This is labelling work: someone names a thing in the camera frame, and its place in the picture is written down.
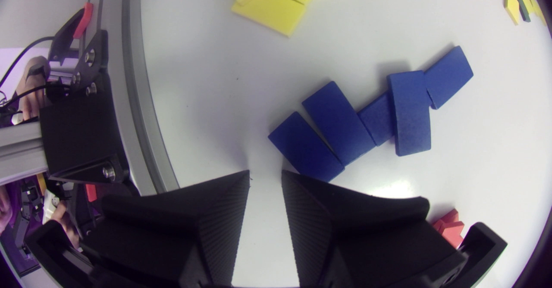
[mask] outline red wooden block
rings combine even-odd
[[[464,229],[464,223],[462,221],[444,223],[441,225],[439,233],[455,248],[464,240],[460,233]]]
[[[86,195],[88,196],[88,201],[92,203],[93,201],[97,200],[98,194],[96,193],[96,186],[86,184],[85,187],[86,187]]]
[[[460,221],[460,216],[458,215],[458,211],[456,209],[453,209],[447,215],[444,215],[441,220],[444,223],[452,223]]]
[[[437,220],[436,223],[433,224],[433,228],[439,231],[441,229],[441,226],[444,225],[444,221],[441,219]]]

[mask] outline screw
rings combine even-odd
[[[96,87],[96,84],[92,82],[90,86],[87,86],[86,88],[86,96],[90,96],[92,94],[96,94],[98,92],[98,88]]]
[[[77,72],[76,75],[73,75],[73,80],[71,81],[71,83],[73,83],[73,85],[78,85],[80,82],[81,82],[81,73]]]
[[[111,164],[109,164],[109,166],[104,167],[102,172],[105,178],[111,180],[112,182],[115,181],[115,176],[116,176],[115,169]]]
[[[94,49],[90,50],[85,54],[85,63],[88,64],[88,67],[94,65],[94,58],[96,57],[96,52]]]

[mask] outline white table surface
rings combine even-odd
[[[509,287],[552,204],[552,39],[536,16],[514,26],[503,0],[313,0],[291,38],[230,11],[233,0],[142,0],[148,76],[181,186],[244,169],[251,190],[235,286],[297,286],[280,171],[267,136],[335,80],[357,110],[385,76],[426,69],[462,46],[475,77],[431,110],[432,150],[387,142],[333,184],[384,197],[423,196],[429,219],[452,207],[508,247],[479,287]]]

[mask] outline black cable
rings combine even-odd
[[[65,88],[65,89],[71,89],[71,86],[70,85],[66,85],[66,84],[45,84],[45,85],[41,85],[41,86],[37,86],[35,87],[34,89],[30,89],[26,92],[23,92],[22,94],[19,94],[19,95],[16,95],[14,97],[12,97],[12,99],[10,99],[4,106],[0,107],[0,113],[3,113],[6,111],[7,107],[9,105],[11,105],[11,103],[13,103],[14,101],[20,99],[21,97],[24,97],[24,96],[27,96],[29,94],[31,94],[32,92],[36,92],[38,90],[42,90],[42,89],[51,89],[51,88]]]
[[[4,84],[6,79],[8,78],[8,75],[10,74],[10,72],[12,72],[12,69],[16,66],[17,62],[19,62],[19,60],[25,55],[25,53],[27,53],[28,50],[31,50],[31,48],[33,48],[37,44],[39,44],[41,42],[44,42],[44,41],[48,41],[48,40],[53,40],[53,37],[40,38],[38,40],[35,40],[33,43],[31,43],[26,48],[24,48],[23,51],[21,51],[21,53],[19,54],[19,56],[17,56],[16,60],[14,60],[13,64],[8,68],[8,71],[6,71],[6,73],[4,74],[4,77],[2,77],[2,80],[0,80],[0,88],[2,87],[2,85]]]

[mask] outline blue wooden block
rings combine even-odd
[[[345,169],[297,112],[270,133],[268,138],[300,174],[329,182]]]
[[[378,146],[388,141],[395,134],[393,100],[388,91],[360,110],[358,117],[361,118],[362,123]]]
[[[439,62],[426,71],[426,87],[433,102],[439,109],[473,76],[470,64],[461,47],[455,47]]]
[[[430,107],[423,71],[402,72],[387,78],[395,109],[397,155],[430,150]]]
[[[330,82],[303,106],[344,166],[375,147],[370,134],[335,82]]]

